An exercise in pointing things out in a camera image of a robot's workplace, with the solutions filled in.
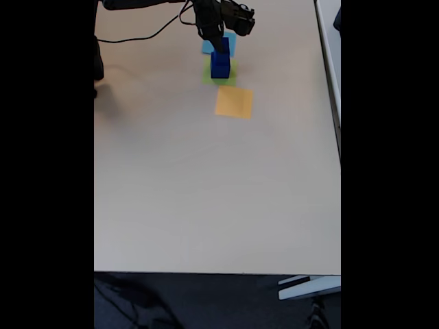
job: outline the light blue square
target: light blue square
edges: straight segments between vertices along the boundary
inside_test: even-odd
[[[236,34],[232,32],[224,32],[224,36],[228,38],[228,47],[230,48],[230,56],[233,57],[235,55]],[[203,40],[201,52],[210,54],[213,50],[214,49],[211,42],[207,40]]]

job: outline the white table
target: white table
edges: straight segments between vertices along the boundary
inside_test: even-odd
[[[215,115],[195,27],[101,44],[95,271],[340,275],[341,169],[313,1],[245,4],[256,25],[235,59],[250,120]],[[99,5],[95,34],[147,36],[180,7]]]

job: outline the paper square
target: paper square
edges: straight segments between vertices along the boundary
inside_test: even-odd
[[[236,34],[231,32],[224,32],[224,37],[228,38],[228,47],[230,49],[230,56],[235,56],[235,46],[236,46]],[[210,41],[203,40],[201,47],[202,53],[208,53],[209,55],[214,50],[213,45]]]
[[[252,116],[253,92],[232,86],[219,86],[216,115],[250,119]]]
[[[203,84],[216,84],[218,86],[236,86],[236,73],[238,62],[236,60],[230,60],[230,75],[228,79],[212,79],[211,78],[211,57],[204,58],[203,64]]]

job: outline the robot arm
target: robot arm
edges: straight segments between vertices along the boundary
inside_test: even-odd
[[[191,0],[195,12],[198,35],[223,52],[221,38],[224,24],[239,36],[250,34],[254,26],[254,10],[233,0]],[[146,8],[161,3],[186,2],[185,0],[102,0],[107,10]]]

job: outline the floor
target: floor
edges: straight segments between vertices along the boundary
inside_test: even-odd
[[[118,273],[154,289],[170,306],[185,329],[306,329],[311,300],[277,298],[276,283],[285,276],[219,274]],[[134,317],[129,302],[117,297],[105,284],[104,294]],[[340,329],[341,293],[324,296],[330,329]],[[166,319],[161,309],[139,310],[139,323]],[[95,328],[133,329],[134,326],[95,289]]]

